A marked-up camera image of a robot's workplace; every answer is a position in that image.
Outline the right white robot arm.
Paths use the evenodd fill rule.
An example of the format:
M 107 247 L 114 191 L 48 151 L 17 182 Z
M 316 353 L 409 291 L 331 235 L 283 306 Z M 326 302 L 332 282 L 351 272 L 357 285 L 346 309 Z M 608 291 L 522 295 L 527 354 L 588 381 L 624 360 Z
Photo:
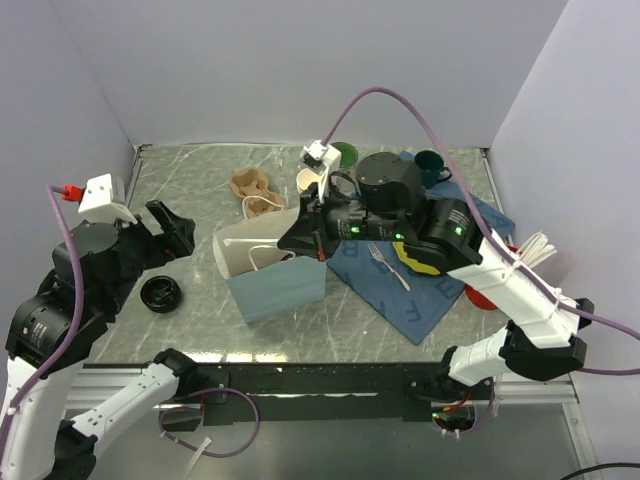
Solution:
M 300 195 L 299 214 L 278 240 L 279 249 L 321 262 L 343 240 L 400 242 L 407 256 L 462 281 L 504 312 L 509 321 L 470 346 L 449 348 L 431 386 L 460 398 L 490 377 L 514 372 L 548 381 L 581 369 L 587 345 L 578 336 L 582 314 L 565 311 L 552 289 L 505 245 L 472 206 L 426 194 L 417 165 L 382 152 L 361 160 L 350 177 L 351 198 L 333 184 L 340 154 L 319 146 L 301 155 L 318 175 Z

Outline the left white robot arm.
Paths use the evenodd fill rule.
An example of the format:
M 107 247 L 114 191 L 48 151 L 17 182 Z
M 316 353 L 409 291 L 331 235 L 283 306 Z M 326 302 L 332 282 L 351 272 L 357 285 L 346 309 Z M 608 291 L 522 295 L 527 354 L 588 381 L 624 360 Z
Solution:
M 52 252 L 53 269 L 16 310 L 6 342 L 2 478 L 85 479 L 145 409 L 170 398 L 185 402 L 197 393 L 196 363 L 169 348 L 102 404 L 73 420 L 63 417 L 94 342 L 115 321 L 137 280 L 194 250 L 193 220 L 158 200 L 146 208 L 160 233 L 151 233 L 139 216 L 65 228 Z

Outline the stack of brown paper cups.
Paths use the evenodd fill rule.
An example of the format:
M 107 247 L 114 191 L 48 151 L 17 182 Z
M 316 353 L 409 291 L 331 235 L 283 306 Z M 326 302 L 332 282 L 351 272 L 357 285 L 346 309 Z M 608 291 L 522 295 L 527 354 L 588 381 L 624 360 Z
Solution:
M 319 193 L 319 184 L 322 177 L 311 169 L 301 169 L 296 176 L 296 188 L 299 195 L 307 191 Z

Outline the light blue paper bag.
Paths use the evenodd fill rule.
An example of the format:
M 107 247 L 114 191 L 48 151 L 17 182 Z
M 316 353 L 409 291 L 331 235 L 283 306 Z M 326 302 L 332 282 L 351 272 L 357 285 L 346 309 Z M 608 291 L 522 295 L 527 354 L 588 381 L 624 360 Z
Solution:
M 326 266 L 296 255 L 277 241 L 293 225 L 299 209 L 266 213 L 227 226 L 213 236 L 216 265 L 247 323 L 319 301 L 325 296 Z

